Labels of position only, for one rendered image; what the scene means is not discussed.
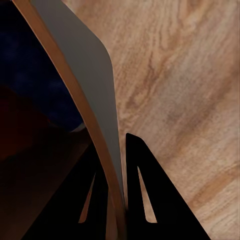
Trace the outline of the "trash can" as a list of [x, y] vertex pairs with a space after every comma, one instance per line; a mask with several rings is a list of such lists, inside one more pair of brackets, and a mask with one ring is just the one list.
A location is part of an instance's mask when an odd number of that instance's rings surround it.
[[[86, 127], [45, 126], [32, 146], [0, 162], [0, 240], [22, 240], [94, 143], [108, 183], [105, 240], [128, 240], [113, 67], [99, 38], [62, 0], [12, 0], [49, 55]], [[0, 82], [0, 88], [7, 88]], [[94, 180], [79, 223], [87, 218]]]

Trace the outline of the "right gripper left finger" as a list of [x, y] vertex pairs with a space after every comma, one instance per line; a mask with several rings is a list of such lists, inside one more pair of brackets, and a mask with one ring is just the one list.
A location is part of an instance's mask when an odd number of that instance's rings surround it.
[[[86, 221], [79, 223], [93, 179]], [[21, 240], [106, 240], [108, 188], [92, 141]]]

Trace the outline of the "can of soda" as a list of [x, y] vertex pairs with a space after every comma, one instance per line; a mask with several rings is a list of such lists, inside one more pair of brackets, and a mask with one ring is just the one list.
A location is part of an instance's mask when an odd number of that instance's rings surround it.
[[0, 163], [34, 145], [47, 117], [13, 92], [0, 87]]
[[47, 125], [49, 125], [49, 126], [56, 126], [56, 127], [58, 127], [58, 126], [57, 126], [57, 124], [56, 124], [56, 123], [54, 123], [52, 120], [50, 120], [48, 117], [46, 118], [46, 123], [45, 123], [45, 126], [47, 126]]
[[86, 127], [49, 55], [12, 0], [0, 0], [0, 82], [65, 132]]

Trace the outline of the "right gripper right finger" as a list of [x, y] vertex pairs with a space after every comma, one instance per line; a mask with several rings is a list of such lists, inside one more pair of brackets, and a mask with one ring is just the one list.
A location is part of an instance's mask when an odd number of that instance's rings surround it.
[[[129, 240], [211, 240], [142, 138], [125, 136]], [[140, 169], [157, 223], [146, 220]]]

